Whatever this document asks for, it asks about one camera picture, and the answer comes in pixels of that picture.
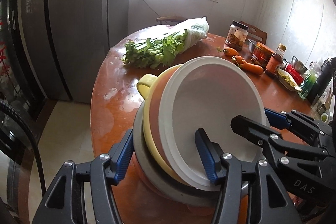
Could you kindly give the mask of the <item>red patterned white bowl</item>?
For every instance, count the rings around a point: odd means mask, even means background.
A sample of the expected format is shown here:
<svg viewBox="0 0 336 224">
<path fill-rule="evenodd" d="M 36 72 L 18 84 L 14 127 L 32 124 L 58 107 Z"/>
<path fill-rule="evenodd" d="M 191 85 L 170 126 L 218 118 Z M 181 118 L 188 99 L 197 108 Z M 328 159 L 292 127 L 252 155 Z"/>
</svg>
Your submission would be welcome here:
<svg viewBox="0 0 336 224">
<path fill-rule="evenodd" d="M 169 165 L 183 181 L 208 192 L 219 189 L 207 178 L 195 145 L 199 128 L 239 160 L 253 162 L 259 158 L 261 149 L 232 131 L 230 123 L 237 115 L 266 124 L 255 85 L 231 62 L 197 57 L 170 77 L 159 105 L 158 126 Z"/>
</svg>

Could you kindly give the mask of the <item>orange plastic plate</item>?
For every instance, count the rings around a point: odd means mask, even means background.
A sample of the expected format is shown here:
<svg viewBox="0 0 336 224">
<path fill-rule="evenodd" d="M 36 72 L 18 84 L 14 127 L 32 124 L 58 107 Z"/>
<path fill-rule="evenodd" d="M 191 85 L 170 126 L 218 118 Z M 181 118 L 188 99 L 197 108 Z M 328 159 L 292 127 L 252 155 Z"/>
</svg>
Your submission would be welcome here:
<svg viewBox="0 0 336 224">
<path fill-rule="evenodd" d="M 135 167 L 135 171 L 138 174 L 139 178 L 142 180 L 142 182 L 157 196 L 160 196 L 166 200 L 173 201 L 177 203 L 178 205 L 183 205 L 184 207 L 187 207 L 188 210 L 193 213 L 194 215 L 199 215 L 199 216 L 208 216 L 212 215 L 214 213 L 214 208 L 213 207 L 199 207 L 199 206 L 191 206 L 191 205 L 185 205 L 183 203 L 177 202 L 172 200 L 171 198 L 165 196 L 162 192 L 160 192 L 151 182 L 150 180 L 146 177 L 146 174 L 143 172 L 137 157 L 135 153 L 132 156 L 132 161 Z"/>
</svg>

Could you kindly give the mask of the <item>stainless steel bowl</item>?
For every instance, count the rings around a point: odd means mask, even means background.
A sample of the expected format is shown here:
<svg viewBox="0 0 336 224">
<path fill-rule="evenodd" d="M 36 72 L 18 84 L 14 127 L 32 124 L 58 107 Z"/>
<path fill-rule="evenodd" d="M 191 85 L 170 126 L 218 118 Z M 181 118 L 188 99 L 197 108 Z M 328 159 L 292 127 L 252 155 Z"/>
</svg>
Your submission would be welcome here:
<svg viewBox="0 0 336 224">
<path fill-rule="evenodd" d="M 145 178 L 165 198 L 191 206 L 214 207 L 217 204 L 219 192 L 206 192 L 177 181 L 167 174 L 152 157 L 142 129 L 143 108 L 144 103 L 142 102 L 133 123 L 133 144 L 135 156 Z"/>
</svg>

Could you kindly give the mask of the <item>yellow mug bowl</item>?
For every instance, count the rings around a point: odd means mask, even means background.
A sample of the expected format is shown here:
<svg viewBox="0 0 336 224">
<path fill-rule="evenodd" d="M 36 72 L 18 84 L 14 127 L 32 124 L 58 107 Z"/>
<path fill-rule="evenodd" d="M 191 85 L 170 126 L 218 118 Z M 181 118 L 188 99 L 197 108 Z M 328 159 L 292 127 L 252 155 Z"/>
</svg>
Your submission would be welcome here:
<svg viewBox="0 0 336 224">
<path fill-rule="evenodd" d="M 162 148 L 158 126 L 158 112 L 163 90 L 170 77 L 180 67 L 180 64 L 170 67 L 159 76 L 151 74 L 142 76 L 137 83 L 137 90 L 145 102 L 143 108 L 143 135 L 150 154 L 171 178 L 187 185 L 169 165 Z"/>
</svg>

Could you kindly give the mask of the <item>white dish with food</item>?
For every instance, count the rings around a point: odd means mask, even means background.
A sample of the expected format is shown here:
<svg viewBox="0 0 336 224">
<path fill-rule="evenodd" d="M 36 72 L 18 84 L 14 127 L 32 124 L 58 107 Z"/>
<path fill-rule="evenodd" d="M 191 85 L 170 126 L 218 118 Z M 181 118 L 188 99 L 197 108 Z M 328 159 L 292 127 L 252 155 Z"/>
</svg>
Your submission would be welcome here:
<svg viewBox="0 0 336 224">
<path fill-rule="evenodd" d="M 289 91 L 292 92 L 301 92 L 302 89 L 295 82 L 294 78 L 286 71 L 279 69 L 277 71 L 277 78 L 284 87 L 286 87 Z"/>
</svg>

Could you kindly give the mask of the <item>red box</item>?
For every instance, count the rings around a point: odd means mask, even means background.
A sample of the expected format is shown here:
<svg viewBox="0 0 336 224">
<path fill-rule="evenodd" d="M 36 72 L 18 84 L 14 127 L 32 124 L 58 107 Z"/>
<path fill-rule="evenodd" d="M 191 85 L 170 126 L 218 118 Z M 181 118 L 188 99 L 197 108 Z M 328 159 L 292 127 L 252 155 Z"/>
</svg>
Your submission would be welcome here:
<svg viewBox="0 0 336 224">
<path fill-rule="evenodd" d="M 286 66 L 285 71 L 288 72 L 293 77 L 296 84 L 301 85 L 304 78 L 294 69 L 294 67 L 291 64 L 288 64 Z"/>
</svg>

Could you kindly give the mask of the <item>green liquid bottle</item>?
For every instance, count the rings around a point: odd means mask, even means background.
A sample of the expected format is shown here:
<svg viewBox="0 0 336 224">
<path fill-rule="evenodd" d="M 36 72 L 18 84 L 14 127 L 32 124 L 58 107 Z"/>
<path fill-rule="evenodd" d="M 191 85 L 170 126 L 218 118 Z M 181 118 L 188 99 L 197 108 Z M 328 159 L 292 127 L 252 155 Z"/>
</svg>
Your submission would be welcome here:
<svg viewBox="0 0 336 224">
<path fill-rule="evenodd" d="M 302 98 L 305 99 L 309 92 L 311 91 L 313 85 L 315 84 L 316 80 L 318 79 L 320 73 L 321 73 L 321 65 L 323 61 L 317 61 L 317 62 L 312 62 L 310 64 L 309 71 L 307 73 L 307 76 L 305 77 L 304 81 L 300 85 L 301 91 L 298 93 L 298 95 Z"/>
</svg>

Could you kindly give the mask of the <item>small steel bowl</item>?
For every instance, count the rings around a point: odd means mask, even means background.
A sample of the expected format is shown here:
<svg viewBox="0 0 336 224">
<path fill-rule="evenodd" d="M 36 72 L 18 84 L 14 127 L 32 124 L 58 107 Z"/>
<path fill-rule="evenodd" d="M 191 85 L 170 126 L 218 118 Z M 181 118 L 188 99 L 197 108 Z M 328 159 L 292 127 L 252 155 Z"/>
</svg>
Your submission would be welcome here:
<svg viewBox="0 0 336 224">
<path fill-rule="evenodd" d="M 307 71 L 307 67 L 295 56 L 291 58 L 291 65 L 300 75 L 304 75 Z"/>
</svg>

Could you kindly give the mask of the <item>near long carrot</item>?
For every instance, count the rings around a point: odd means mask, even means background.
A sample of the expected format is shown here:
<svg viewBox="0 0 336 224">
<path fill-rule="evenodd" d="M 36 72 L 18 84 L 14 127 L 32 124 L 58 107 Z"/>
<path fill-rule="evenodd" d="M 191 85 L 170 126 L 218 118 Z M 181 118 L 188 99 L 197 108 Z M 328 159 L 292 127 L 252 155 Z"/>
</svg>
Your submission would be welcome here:
<svg viewBox="0 0 336 224">
<path fill-rule="evenodd" d="M 246 61 L 243 61 L 242 63 L 240 63 L 239 68 L 241 68 L 242 70 L 248 71 L 250 73 L 256 74 L 256 75 L 261 75 L 264 73 L 264 69 L 260 65 L 251 64 Z"/>
</svg>

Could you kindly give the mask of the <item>black thermos flask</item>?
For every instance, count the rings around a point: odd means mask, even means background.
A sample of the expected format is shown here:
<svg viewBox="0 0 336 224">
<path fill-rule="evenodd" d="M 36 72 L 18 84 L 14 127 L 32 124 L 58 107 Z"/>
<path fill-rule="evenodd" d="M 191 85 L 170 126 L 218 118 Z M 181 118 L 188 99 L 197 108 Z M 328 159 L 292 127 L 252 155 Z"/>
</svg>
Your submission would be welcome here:
<svg viewBox="0 0 336 224">
<path fill-rule="evenodd" d="M 316 82 L 314 83 L 311 91 L 307 95 L 307 100 L 313 104 L 322 96 L 325 89 L 327 88 L 329 82 L 333 77 L 333 71 L 335 69 L 335 57 L 332 59 L 325 60 L 320 69 L 319 77 L 317 78 Z"/>
</svg>

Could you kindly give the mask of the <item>middle carrot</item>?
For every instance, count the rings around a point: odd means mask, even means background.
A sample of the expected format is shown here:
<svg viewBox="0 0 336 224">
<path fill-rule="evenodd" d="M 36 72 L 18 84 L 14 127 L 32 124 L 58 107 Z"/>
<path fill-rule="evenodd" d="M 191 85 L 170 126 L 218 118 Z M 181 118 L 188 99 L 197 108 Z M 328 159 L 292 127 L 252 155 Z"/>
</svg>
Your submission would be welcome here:
<svg viewBox="0 0 336 224">
<path fill-rule="evenodd" d="M 232 61 L 233 64 L 235 64 L 239 67 L 241 67 L 242 65 L 244 65 L 246 63 L 244 58 L 241 57 L 240 55 L 232 56 L 231 61 Z"/>
</svg>

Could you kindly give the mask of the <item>far carrot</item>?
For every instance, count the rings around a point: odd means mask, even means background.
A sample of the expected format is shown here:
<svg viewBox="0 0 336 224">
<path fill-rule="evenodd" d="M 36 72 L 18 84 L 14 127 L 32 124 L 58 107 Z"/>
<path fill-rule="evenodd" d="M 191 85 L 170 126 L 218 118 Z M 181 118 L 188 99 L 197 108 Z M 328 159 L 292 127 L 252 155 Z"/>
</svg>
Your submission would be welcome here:
<svg viewBox="0 0 336 224">
<path fill-rule="evenodd" d="M 225 47 L 223 49 L 217 47 L 217 51 L 224 54 L 225 56 L 237 56 L 237 55 L 239 55 L 237 50 L 235 50 L 234 48 L 231 48 L 231 47 Z"/>
</svg>

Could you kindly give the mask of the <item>clear jar black lid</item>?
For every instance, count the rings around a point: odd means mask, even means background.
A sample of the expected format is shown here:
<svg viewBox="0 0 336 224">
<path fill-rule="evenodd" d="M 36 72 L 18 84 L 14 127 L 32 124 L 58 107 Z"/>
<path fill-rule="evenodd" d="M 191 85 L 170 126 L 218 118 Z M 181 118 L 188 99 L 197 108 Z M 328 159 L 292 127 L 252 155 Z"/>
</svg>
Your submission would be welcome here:
<svg viewBox="0 0 336 224">
<path fill-rule="evenodd" d="M 226 37 L 226 46 L 241 51 L 246 41 L 248 30 L 248 26 L 233 20 Z"/>
</svg>

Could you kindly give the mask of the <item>bagged celery bunch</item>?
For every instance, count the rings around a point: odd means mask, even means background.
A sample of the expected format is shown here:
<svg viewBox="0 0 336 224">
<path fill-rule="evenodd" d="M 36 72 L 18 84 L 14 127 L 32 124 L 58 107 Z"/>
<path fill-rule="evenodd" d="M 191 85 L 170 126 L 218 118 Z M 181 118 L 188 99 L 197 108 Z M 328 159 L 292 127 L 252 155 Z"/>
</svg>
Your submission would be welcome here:
<svg viewBox="0 0 336 224">
<path fill-rule="evenodd" d="M 170 66 L 176 56 L 207 37 L 207 18 L 187 19 L 157 38 L 128 40 L 122 61 L 135 68 Z"/>
</svg>

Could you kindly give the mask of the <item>grey refrigerator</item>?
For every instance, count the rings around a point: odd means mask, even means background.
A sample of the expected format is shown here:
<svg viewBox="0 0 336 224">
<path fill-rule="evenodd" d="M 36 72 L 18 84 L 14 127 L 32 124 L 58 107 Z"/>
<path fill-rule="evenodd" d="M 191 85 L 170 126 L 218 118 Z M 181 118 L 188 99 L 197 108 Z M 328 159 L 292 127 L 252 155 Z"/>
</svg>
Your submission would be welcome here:
<svg viewBox="0 0 336 224">
<path fill-rule="evenodd" d="M 23 50 L 42 95 L 89 103 L 108 51 L 105 0 L 18 0 Z"/>
</svg>

